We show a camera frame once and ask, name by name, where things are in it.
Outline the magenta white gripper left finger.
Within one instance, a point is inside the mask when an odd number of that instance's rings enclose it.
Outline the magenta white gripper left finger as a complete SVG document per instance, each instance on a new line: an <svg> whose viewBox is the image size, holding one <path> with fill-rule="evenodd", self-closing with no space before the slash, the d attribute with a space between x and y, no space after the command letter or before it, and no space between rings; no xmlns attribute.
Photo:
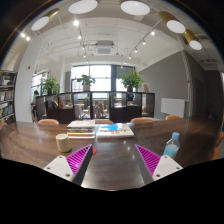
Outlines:
<svg viewBox="0 0 224 224"><path fill-rule="evenodd" d="M92 145L89 144L68 156L57 156L44 167L44 170L76 185L81 185L92 155Z"/></svg>

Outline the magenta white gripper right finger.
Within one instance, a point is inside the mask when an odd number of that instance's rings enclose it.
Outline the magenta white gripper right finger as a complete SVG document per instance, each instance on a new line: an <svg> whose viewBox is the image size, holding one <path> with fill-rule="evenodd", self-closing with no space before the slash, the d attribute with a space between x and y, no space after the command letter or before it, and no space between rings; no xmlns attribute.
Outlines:
<svg viewBox="0 0 224 224"><path fill-rule="evenodd" d="M159 156L140 145L135 145L135 147L134 155L145 184L159 180L182 169L175 160L167 155Z"/></svg>

